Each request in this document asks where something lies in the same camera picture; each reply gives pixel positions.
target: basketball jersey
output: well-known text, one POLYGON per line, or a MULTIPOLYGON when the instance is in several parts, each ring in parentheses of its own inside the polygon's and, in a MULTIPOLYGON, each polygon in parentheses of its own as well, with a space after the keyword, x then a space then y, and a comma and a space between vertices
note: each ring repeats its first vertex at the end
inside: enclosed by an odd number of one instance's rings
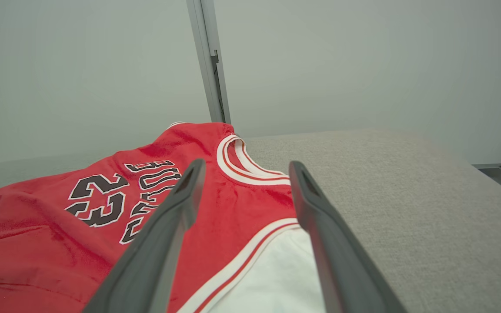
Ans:
POLYGON ((231 125, 174 123, 145 147, 0 188, 0 311, 80 312, 197 158, 206 161, 206 178, 168 313, 208 312, 218 303, 230 310, 221 299, 241 294, 235 285, 265 247, 287 230, 303 231, 290 181, 253 162, 231 125))

